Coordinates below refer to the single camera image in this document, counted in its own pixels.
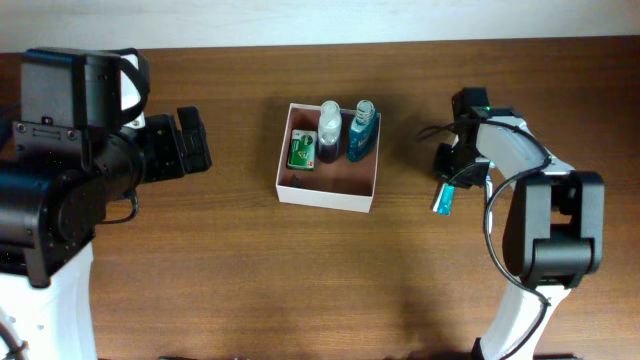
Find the blue white toothbrush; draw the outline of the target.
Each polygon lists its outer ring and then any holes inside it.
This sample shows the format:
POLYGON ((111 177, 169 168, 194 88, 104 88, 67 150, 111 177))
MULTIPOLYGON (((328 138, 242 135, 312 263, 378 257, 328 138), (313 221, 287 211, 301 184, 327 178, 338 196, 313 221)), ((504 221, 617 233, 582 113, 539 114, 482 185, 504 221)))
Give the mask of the blue white toothbrush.
POLYGON ((491 170, 495 168, 492 161, 488 162, 489 168, 485 176, 485 214, 484 214, 484 232, 486 236, 491 236, 493 226, 493 215, 489 209, 489 202, 494 192, 494 185, 491 179, 491 170))

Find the teal white toothpaste tube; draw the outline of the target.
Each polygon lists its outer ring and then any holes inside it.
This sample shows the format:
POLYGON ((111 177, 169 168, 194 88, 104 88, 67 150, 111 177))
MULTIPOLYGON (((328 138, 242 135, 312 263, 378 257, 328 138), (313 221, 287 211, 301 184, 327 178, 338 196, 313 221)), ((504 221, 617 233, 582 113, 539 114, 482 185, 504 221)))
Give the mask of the teal white toothpaste tube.
POLYGON ((449 216, 455 197, 455 187, 448 183, 441 183, 435 193, 431 210, 439 215, 449 216))

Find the teal mouthwash bottle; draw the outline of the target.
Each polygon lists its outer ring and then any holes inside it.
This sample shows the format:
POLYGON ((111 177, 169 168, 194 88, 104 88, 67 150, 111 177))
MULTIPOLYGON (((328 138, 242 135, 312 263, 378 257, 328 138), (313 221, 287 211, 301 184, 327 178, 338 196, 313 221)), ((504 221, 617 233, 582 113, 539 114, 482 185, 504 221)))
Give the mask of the teal mouthwash bottle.
POLYGON ((369 152, 377 126, 377 109, 369 100, 361 100, 349 129, 347 158, 351 162, 362 160, 369 152))

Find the green Dettol soap box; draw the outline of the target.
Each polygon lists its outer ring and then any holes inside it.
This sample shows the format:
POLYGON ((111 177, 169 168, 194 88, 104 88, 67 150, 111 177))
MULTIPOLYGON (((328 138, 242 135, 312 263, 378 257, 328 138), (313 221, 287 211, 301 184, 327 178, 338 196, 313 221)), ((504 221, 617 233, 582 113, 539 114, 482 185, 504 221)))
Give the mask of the green Dettol soap box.
POLYGON ((313 171, 316 164, 317 132, 294 129, 291 133, 287 167, 313 171))

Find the clear dark liquid bottle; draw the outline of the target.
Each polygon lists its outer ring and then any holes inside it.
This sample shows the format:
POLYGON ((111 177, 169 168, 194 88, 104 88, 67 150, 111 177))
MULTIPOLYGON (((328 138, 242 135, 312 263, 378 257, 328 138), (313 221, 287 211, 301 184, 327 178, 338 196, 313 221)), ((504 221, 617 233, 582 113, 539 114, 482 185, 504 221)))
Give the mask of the clear dark liquid bottle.
POLYGON ((317 155, 323 163, 334 162, 339 155, 342 128, 341 110, 337 102, 329 100, 321 105, 318 124, 317 155))

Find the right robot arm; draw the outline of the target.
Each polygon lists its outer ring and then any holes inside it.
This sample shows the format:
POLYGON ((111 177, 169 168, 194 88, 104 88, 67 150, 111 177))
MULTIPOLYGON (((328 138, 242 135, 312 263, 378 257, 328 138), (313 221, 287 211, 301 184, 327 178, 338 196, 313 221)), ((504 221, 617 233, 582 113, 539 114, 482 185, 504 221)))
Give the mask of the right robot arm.
POLYGON ((453 95, 452 143, 439 145, 432 210, 450 213, 456 190, 485 190, 485 245, 507 286, 472 359, 533 359, 558 305, 603 257, 605 184, 553 155, 512 107, 490 104, 486 89, 453 95))

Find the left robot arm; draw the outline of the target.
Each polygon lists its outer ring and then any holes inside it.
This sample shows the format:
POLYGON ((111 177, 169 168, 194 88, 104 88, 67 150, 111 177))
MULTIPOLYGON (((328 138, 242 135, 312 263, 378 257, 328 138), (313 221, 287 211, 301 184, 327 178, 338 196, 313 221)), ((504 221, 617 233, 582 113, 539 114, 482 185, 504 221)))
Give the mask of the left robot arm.
POLYGON ((22 55, 15 156, 1 164, 3 358, 95 358, 92 243, 108 205, 211 167, 198 109, 148 116, 150 92, 133 48, 22 55))

